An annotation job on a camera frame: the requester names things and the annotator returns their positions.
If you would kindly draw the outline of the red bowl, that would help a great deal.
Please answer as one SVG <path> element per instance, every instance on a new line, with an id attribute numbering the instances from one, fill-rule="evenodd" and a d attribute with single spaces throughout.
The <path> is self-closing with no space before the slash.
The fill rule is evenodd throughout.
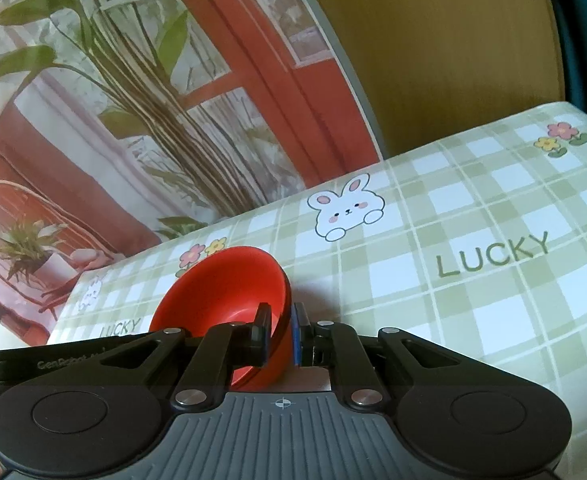
<path id="1" fill-rule="evenodd" d="M 275 385 L 292 360 L 291 287 L 287 274 L 268 252 L 231 247 L 197 263 L 164 295 L 150 330 L 183 328 L 198 337 L 217 324 L 253 321 L 260 304 L 272 308 L 268 362 L 260 368 L 236 370 L 231 387 L 265 390 Z"/>

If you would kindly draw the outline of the green plaid bunny tablecloth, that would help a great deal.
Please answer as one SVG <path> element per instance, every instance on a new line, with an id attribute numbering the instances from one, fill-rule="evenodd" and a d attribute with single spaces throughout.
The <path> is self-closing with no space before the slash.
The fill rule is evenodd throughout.
<path id="1" fill-rule="evenodd" d="M 573 420 L 560 475 L 587 479 L 587 115 L 544 104 L 364 174 L 378 221 L 330 242 L 302 193 L 177 237 L 84 274 L 51 341 L 144 333 L 182 272 L 258 247 L 318 318 L 397 326 L 555 391 Z"/>

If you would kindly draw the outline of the printed room scene backdrop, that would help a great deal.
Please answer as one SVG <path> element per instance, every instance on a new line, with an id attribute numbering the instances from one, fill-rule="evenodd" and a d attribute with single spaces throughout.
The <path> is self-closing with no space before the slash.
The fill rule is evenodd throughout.
<path id="1" fill-rule="evenodd" d="M 84 273 L 381 156 L 316 0 L 0 0 L 0 348 Z"/>

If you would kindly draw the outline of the wooden wall panel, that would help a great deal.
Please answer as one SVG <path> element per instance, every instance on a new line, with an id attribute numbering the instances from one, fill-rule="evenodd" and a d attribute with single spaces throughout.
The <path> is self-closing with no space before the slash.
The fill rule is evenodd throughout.
<path id="1" fill-rule="evenodd" d="M 317 0 L 390 155 L 565 96 L 551 0 Z"/>

